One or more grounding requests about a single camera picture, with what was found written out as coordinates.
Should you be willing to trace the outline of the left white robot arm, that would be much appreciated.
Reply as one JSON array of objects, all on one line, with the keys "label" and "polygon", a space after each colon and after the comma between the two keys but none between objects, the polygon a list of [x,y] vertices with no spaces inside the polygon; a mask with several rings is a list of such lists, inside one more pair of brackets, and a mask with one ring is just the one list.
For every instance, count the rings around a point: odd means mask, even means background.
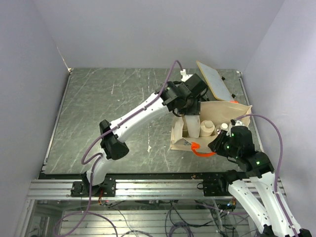
[{"label": "left white robot arm", "polygon": [[165,80],[161,89],[152,93],[142,104],[124,116],[113,120],[103,120],[99,124],[100,136],[93,142],[100,143],[101,152],[87,158],[91,147],[84,153],[81,163],[94,160],[92,167],[82,175],[83,190],[89,196],[105,190],[108,168],[115,160],[125,157],[129,148],[128,138],[142,125],[172,112],[175,116],[198,116],[200,100],[208,91],[208,85],[197,74],[183,76],[180,81]]}]

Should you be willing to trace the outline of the beige canvas tote bag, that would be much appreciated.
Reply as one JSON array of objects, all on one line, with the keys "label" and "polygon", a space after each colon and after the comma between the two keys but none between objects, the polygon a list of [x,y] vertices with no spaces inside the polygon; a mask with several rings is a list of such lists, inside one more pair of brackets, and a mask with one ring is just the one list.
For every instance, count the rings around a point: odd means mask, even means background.
[{"label": "beige canvas tote bag", "polygon": [[200,104],[200,123],[203,120],[211,120],[215,129],[209,137],[191,138],[188,136],[187,125],[184,116],[174,117],[171,128],[170,148],[178,151],[194,152],[197,156],[211,156],[208,144],[212,142],[216,134],[216,126],[221,123],[230,124],[232,119],[251,113],[252,106],[228,101],[210,101]]}]

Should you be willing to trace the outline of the white bottle grey cap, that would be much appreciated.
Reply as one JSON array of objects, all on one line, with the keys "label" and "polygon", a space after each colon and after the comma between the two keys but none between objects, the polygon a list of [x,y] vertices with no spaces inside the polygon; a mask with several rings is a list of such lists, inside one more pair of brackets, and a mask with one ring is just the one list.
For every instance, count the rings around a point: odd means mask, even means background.
[{"label": "white bottle grey cap", "polygon": [[199,115],[185,115],[184,118],[187,125],[188,136],[191,138],[199,138],[199,134],[200,134]]}]

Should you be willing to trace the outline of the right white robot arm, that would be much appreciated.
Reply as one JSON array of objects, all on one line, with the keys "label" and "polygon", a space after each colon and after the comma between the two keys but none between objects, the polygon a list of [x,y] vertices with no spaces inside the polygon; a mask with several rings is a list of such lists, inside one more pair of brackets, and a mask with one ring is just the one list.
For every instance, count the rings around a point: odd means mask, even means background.
[{"label": "right white robot arm", "polygon": [[252,218],[262,237],[310,237],[291,213],[277,186],[276,172],[269,157],[257,151],[252,133],[242,125],[221,130],[209,148],[231,158],[241,172],[229,170],[218,182],[218,191],[231,194]]}]

